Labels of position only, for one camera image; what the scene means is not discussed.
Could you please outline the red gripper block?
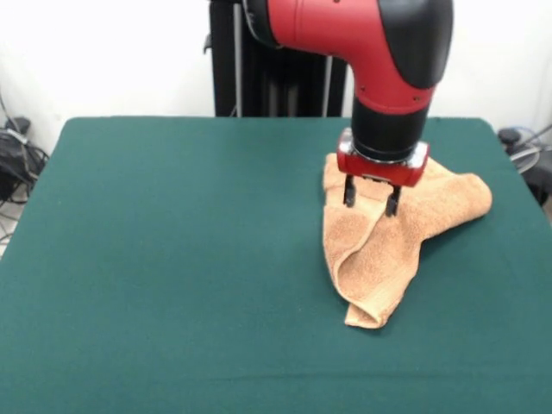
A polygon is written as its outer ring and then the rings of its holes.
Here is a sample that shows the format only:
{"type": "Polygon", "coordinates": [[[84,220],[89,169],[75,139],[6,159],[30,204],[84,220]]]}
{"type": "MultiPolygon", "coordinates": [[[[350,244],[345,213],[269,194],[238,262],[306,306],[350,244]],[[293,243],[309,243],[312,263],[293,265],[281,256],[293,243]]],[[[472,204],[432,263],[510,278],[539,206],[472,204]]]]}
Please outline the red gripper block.
{"type": "Polygon", "coordinates": [[[354,176],[383,181],[393,185],[386,201],[387,217],[396,216],[401,196],[401,186],[414,187],[421,179],[430,155],[428,143],[419,141],[411,154],[399,162],[371,160],[361,155],[354,146],[351,128],[345,128],[338,139],[336,159],[340,172],[347,174],[344,182],[343,204],[352,208],[355,204],[354,176]]]}

